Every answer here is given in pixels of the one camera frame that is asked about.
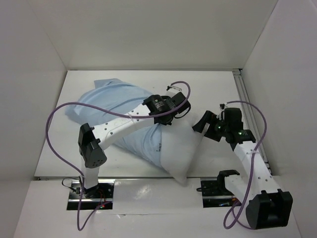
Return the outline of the white pillow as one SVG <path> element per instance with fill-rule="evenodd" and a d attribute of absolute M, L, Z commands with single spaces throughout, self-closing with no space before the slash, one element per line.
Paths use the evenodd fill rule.
<path fill-rule="evenodd" d="M 171 125 L 161 125 L 160 152 L 156 166 L 173 177 L 181 186 L 187 185 L 187 173 L 202 142 L 203 135 L 193 130 L 202 118 L 190 112 Z"/>

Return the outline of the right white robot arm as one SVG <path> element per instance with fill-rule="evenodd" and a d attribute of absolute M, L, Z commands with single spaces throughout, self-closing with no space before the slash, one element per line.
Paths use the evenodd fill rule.
<path fill-rule="evenodd" d="M 252 230 L 288 225 L 293 197 L 283 191 L 267 168 L 253 133 L 244 128 L 239 108 L 223 108 L 219 115 L 205 111 L 193 126 L 195 132 L 219 142 L 222 138 L 241 161 L 249 179 L 244 181 L 236 170 L 220 171 L 216 189 L 221 194 L 231 192 L 245 209 Z"/>

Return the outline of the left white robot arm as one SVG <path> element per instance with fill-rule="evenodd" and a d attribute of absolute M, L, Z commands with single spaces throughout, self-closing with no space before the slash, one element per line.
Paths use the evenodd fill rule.
<path fill-rule="evenodd" d="M 109 122 L 95 126 L 88 123 L 81 125 L 78 146 L 84 170 L 80 192 L 86 198 L 98 193 L 99 167 L 107 161 L 105 150 L 109 146 L 144 127 L 154 124 L 171 125 L 177 114 L 190 108 L 188 98 L 181 92 L 173 96 L 151 95 L 136 108 Z"/>

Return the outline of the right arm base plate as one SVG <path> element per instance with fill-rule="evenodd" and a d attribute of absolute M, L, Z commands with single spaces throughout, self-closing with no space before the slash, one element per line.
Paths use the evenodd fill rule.
<path fill-rule="evenodd" d="M 202 196 L 204 208 L 231 207 L 237 200 L 227 190 L 222 190 L 216 178 L 202 178 L 200 187 L 196 189 Z"/>

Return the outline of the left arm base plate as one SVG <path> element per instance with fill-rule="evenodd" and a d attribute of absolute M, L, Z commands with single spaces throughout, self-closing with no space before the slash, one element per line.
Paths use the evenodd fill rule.
<path fill-rule="evenodd" d="M 68 202 L 66 209 L 75 211 L 78 209 L 81 183 L 79 179 L 71 180 L 70 185 L 66 185 L 64 180 L 62 185 L 69 189 Z M 100 179 L 99 184 L 89 191 L 84 191 L 81 200 L 80 210 L 112 210 L 113 209 L 114 180 Z"/>

